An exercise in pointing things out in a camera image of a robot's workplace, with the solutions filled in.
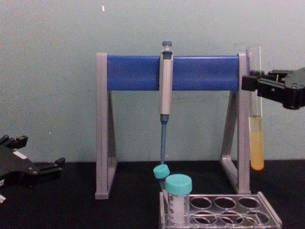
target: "white label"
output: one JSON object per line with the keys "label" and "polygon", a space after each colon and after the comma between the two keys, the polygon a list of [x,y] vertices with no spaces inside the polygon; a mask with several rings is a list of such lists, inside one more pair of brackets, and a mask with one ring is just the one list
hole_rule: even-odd
{"label": "white label", "polygon": [[13,152],[14,155],[20,157],[21,159],[26,159],[27,157],[25,155],[23,155],[22,153],[18,152],[18,151],[15,151]]}
{"label": "white label", "polygon": [[184,224],[184,196],[168,194],[169,219],[174,224]]}

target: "pipette stand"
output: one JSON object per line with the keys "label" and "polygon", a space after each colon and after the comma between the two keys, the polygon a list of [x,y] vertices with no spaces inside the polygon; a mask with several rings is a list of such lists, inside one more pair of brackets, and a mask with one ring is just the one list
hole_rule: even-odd
{"label": "pipette stand", "polygon": [[[107,53],[97,53],[96,57],[95,198],[108,199],[117,165],[111,90],[158,91],[160,57],[107,56]],[[230,91],[220,162],[237,194],[251,193],[249,179],[249,92],[241,90],[241,80],[242,76],[247,73],[246,68],[245,53],[238,56],[176,56],[174,58],[173,90]],[[117,73],[115,78],[114,71],[123,71],[123,73]],[[122,75],[125,72],[129,75],[124,78]],[[193,83],[194,77],[197,77],[196,83]],[[238,135],[237,168],[231,159],[236,123]]]}

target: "teal screw cap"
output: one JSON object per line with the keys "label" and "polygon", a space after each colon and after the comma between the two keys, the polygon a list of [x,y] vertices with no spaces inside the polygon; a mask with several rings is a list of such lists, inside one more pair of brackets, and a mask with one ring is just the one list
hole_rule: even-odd
{"label": "teal screw cap", "polygon": [[184,174],[170,175],[165,180],[165,189],[177,196],[189,194],[192,191],[192,179]]}
{"label": "teal screw cap", "polygon": [[163,165],[156,166],[153,169],[153,173],[154,173],[154,176],[157,179],[162,179],[162,178],[165,178],[165,177],[167,177],[169,175],[170,170],[168,169],[167,165],[163,164]]}

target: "glass test tube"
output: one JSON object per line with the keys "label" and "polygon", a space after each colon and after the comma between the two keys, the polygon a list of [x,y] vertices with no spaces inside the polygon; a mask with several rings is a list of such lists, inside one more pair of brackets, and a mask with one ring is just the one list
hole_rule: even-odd
{"label": "glass test tube", "polygon": [[[248,74],[250,71],[261,71],[261,47],[250,47],[246,50]],[[250,152],[251,168],[262,170],[264,168],[264,147],[263,147],[263,113],[262,98],[257,92],[250,92]]]}

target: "metal bracket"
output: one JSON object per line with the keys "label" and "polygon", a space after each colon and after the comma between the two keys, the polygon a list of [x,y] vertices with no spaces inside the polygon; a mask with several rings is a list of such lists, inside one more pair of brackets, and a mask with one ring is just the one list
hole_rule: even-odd
{"label": "metal bracket", "polygon": [[97,53],[95,199],[109,198],[117,166],[111,98],[107,89],[107,53]]}
{"label": "metal bracket", "polygon": [[[238,194],[250,194],[249,92],[241,89],[242,76],[247,75],[246,54],[239,57],[239,91],[230,92],[220,163]],[[235,125],[237,123],[237,168],[231,159]]]}

